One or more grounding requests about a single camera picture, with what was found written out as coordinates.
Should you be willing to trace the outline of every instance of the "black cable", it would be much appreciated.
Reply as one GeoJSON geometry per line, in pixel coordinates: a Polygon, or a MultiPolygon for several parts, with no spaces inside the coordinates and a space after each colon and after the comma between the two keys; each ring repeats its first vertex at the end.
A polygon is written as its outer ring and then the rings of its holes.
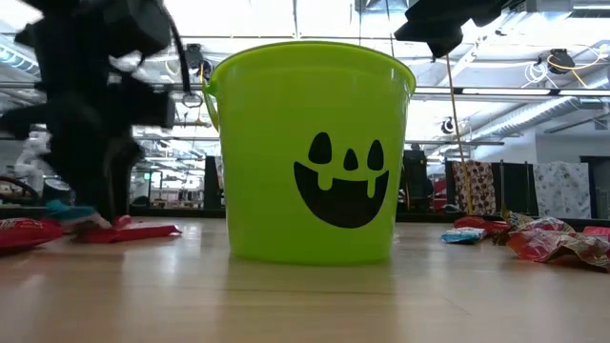
{"type": "Polygon", "coordinates": [[[170,22],[170,30],[173,36],[173,42],[175,43],[175,48],[178,53],[178,59],[180,60],[180,73],[182,74],[182,87],[186,94],[193,95],[191,91],[191,78],[189,77],[189,65],[187,64],[187,54],[184,52],[184,46],[182,45],[182,41],[180,40],[180,33],[178,33],[178,27],[175,25],[173,21],[172,15],[168,12],[168,9],[163,6],[160,2],[155,1],[158,4],[159,8],[165,12],[168,20],[170,22]]]}

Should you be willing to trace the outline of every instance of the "eye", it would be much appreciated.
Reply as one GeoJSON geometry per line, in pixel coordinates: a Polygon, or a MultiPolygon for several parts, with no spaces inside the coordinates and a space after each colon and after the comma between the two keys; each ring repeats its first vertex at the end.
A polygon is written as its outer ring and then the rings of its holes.
{"type": "Polygon", "coordinates": [[[347,153],[345,154],[343,168],[348,172],[358,169],[358,158],[356,157],[356,153],[351,149],[347,150],[347,153]]]}
{"type": "Polygon", "coordinates": [[[327,164],[333,159],[333,147],[331,137],[326,132],[320,132],[314,138],[309,148],[309,160],[316,164],[327,164]]]}
{"type": "Polygon", "coordinates": [[[375,140],[373,145],[371,145],[366,164],[372,171],[381,171],[383,169],[383,148],[381,148],[381,143],[378,140],[375,140]]]}

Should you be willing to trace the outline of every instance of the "candy wrapper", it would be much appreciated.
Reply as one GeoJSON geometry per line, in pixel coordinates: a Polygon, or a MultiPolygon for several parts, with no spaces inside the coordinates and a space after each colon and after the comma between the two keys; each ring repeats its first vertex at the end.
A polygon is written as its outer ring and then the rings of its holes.
{"type": "Polygon", "coordinates": [[[182,232],[172,224],[131,223],[112,229],[89,230],[78,235],[82,243],[117,243],[133,240],[167,237],[182,232]]]}
{"type": "Polygon", "coordinates": [[[610,241],[610,228],[604,227],[586,227],[582,232],[589,236],[595,236],[604,241],[610,241]]]}
{"type": "Polygon", "coordinates": [[[465,216],[454,222],[454,228],[476,228],[484,229],[486,235],[497,235],[510,229],[505,222],[489,221],[477,216],[465,216]]]}
{"type": "Polygon", "coordinates": [[[511,228],[506,242],[519,258],[544,263],[571,254],[610,272],[610,243],[607,241],[576,233],[572,227],[556,218],[528,221],[523,217],[515,216],[520,225],[511,228]]]}
{"type": "Polygon", "coordinates": [[[63,234],[60,226],[47,221],[28,218],[0,220],[0,253],[32,248],[63,234]]]}
{"type": "Polygon", "coordinates": [[[523,230],[531,230],[534,228],[540,228],[547,231],[561,231],[561,232],[573,232],[571,226],[566,223],[552,217],[544,217],[541,219],[534,220],[527,215],[503,210],[501,212],[502,218],[510,226],[510,229],[505,232],[496,234],[492,239],[495,245],[506,245],[506,242],[510,239],[511,232],[519,232],[523,230]]]}
{"type": "Polygon", "coordinates": [[[485,230],[477,228],[451,229],[444,233],[440,240],[445,243],[475,244],[485,238],[485,230]]]}

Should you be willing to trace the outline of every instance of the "wall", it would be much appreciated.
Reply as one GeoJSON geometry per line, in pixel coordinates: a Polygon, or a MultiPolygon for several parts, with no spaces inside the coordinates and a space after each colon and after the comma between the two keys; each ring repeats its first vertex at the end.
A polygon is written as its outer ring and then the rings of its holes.
{"type": "Polygon", "coordinates": [[[536,150],[539,163],[579,163],[581,156],[610,156],[610,137],[539,135],[536,150]]]}
{"type": "Polygon", "coordinates": [[[13,166],[23,151],[23,142],[0,141],[0,174],[7,172],[7,166],[13,166]]]}
{"type": "Polygon", "coordinates": [[[472,159],[481,162],[537,163],[537,138],[535,130],[528,130],[522,137],[504,138],[504,146],[480,146],[473,150],[472,159]]]}

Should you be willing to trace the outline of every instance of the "blue candy wrapper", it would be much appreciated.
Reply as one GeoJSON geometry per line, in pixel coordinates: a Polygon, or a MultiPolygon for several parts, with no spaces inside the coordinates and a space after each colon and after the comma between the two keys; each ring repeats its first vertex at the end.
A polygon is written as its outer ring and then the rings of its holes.
{"type": "Polygon", "coordinates": [[[459,228],[444,233],[440,240],[445,243],[475,244],[485,238],[484,229],[459,228]]]}

